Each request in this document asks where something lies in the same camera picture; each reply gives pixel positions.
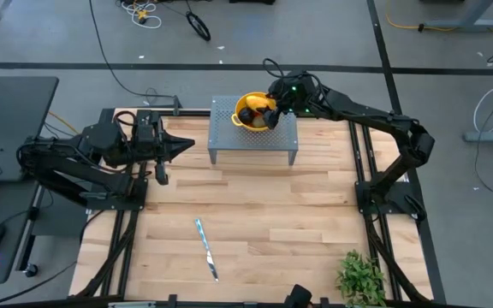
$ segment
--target wooden tabletop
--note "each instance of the wooden tabletop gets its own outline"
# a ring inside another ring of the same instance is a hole
[[[279,303],[298,283],[312,292],[315,303],[320,297],[342,303],[335,288],[340,261],[353,249],[368,255],[347,123],[299,119],[300,150],[289,167],[286,152],[268,151],[219,151],[217,164],[211,165],[208,118],[167,117],[164,122],[170,134],[196,144],[168,164],[167,186],[149,181],[126,299],[166,300],[177,294],[180,301]],[[395,142],[386,133],[372,131],[371,136],[383,170],[398,156]],[[80,291],[106,259],[115,214],[105,212],[86,230],[70,293]],[[220,282],[207,266],[196,218],[203,223]],[[393,215],[388,222],[397,263],[432,298],[414,220]]]

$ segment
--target knife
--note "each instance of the knife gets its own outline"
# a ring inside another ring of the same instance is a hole
[[[212,260],[211,249],[209,248],[209,243],[206,241],[205,231],[203,230],[203,225],[201,224],[200,219],[195,219],[195,225],[197,226],[197,231],[199,231],[201,241],[206,249],[206,262],[209,264],[209,269],[214,276],[214,280],[218,282],[218,273],[216,272],[216,266],[214,266],[214,261]]]

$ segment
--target metal mesh stand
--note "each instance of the metal mesh stand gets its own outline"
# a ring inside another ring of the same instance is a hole
[[[473,6],[459,20],[450,21],[427,21],[424,23],[426,27],[440,28],[460,28],[466,31],[487,31],[488,28],[493,29],[493,20],[483,20],[480,17],[493,4],[493,0],[479,0],[479,3]]]
[[[287,151],[288,164],[293,165],[298,152],[296,117],[281,115],[273,130],[251,132],[231,122],[239,96],[216,96],[212,98],[211,127],[208,150],[211,162],[216,163],[218,150],[237,151]]]

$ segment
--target green plant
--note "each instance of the green plant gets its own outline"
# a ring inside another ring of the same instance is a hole
[[[369,258],[363,260],[363,256],[353,250],[342,260],[342,270],[338,270],[336,288],[342,292],[342,297],[347,299],[348,307],[385,306],[385,292],[378,289],[383,281],[383,274],[375,265],[375,261]]]

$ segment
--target gray floor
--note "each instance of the gray floor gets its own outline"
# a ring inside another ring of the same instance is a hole
[[[102,40],[111,62],[258,64],[273,57],[287,64],[380,66],[370,16],[364,1],[277,0],[276,5],[192,3],[212,31],[213,40],[197,38],[183,17],[159,6],[158,30],[133,26],[111,0],[94,0]],[[391,17],[400,24],[460,15],[464,4],[392,2]],[[385,23],[385,0],[376,0],[389,59],[394,67],[493,68],[492,33],[432,33],[396,29]],[[170,4],[186,9],[185,3]],[[486,14],[493,18],[493,6]],[[85,1],[13,0],[0,23],[0,62],[102,62]],[[264,72],[117,71],[132,90],[148,86],[178,94],[186,107],[208,107],[212,95],[263,91],[271,82]],[[390,110],[382,74],[317,73],[321,80],[354,100]],[[124,92],[107,70],[0,69],[0,75],[55,75],[60,86],[51,110],[76,127],[98,120],[107,107],[141,106],[144,98]],[[419,170],[437,259],[450,304],[493,307],[493,194],[478,182],[473,145],[461,134],[472,130],[472,110],[493,87],[493,77],[396,75],[405,114],[419,118],[437,143],[430,162]],[[156,104],[165,104],[163,100]],[[486,117],[493,96],[481,110]],[[53,119],[49,122],[59,125]],[[493,146],[481,146],[481,175],[493,186]],[[0,297],[17,292],[73,262],[77,239],[47,237],[35,246],[38,277],[14,273],[0,285]],[[72,271],[15,302],[61,299]]]

